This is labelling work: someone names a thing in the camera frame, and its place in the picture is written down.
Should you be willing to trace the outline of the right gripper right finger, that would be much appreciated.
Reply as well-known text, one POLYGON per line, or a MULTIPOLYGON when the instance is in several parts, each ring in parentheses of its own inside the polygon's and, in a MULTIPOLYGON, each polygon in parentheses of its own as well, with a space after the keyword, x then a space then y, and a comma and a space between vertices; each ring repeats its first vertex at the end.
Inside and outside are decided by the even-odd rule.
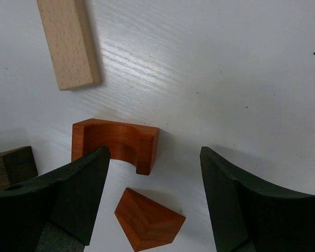
POLYGON ((315 251, 315 195, 272 184, 206 146, 200 163, 217 251, 315 251))

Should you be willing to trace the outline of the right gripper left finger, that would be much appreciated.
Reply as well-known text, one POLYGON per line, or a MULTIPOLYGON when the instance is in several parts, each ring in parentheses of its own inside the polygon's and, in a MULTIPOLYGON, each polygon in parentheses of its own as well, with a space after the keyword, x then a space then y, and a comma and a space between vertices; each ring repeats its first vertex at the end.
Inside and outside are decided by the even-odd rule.
POLYGON ((110 150, 103 146, 0 191, 0 251, 83 251, 109 163, 110 150))

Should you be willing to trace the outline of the long light wood block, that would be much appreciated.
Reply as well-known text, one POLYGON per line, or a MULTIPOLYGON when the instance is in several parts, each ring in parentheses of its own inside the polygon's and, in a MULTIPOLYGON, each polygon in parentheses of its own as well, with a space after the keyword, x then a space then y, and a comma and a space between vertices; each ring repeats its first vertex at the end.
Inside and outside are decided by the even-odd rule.
POLYGON ((37 1, 59 90, 102 82, 85 1, 37 1))

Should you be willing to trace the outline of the orange arch block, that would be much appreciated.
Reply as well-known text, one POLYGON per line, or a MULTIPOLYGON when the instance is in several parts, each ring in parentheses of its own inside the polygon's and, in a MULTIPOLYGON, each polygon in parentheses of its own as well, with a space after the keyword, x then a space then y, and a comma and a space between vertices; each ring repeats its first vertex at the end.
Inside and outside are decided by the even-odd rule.
POLYGON ((88 119, 72 126, 71 160, 102 146, 111 158, 135 166, 136 173, 150 175, 155 163, 160 129, 147 125, 88 119))

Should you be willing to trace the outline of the orange triangular roof block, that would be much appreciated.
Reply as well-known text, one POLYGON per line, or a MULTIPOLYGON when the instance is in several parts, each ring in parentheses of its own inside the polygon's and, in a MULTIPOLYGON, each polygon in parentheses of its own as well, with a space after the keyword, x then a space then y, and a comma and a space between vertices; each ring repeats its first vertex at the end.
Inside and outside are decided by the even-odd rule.
POLYGON ((134 251, 172 243, 186 220, 130 188, 124 190, 114 214, 134 251))

